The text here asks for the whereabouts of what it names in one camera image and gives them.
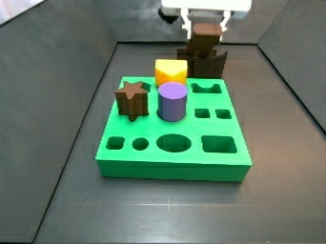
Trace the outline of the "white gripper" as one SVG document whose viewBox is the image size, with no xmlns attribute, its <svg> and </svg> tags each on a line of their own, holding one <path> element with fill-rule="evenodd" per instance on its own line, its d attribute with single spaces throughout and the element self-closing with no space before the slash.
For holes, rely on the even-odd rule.
<svg viewBox="0 0 326 244">
<path fill-rule="evenodd" d="M 192 22 L 188 18 L 189 10 L 223 10 L 223 20 L 219 24 L 221 30 L 220 41 L 223 41 L 231 12 L 248 11 L 252 6 L 252 0 L 161 0 L 160 5 L 165 12 L 180 10 L 181 29 L 185 30 L 188 40 L 192 35 Z"/>
</svg>

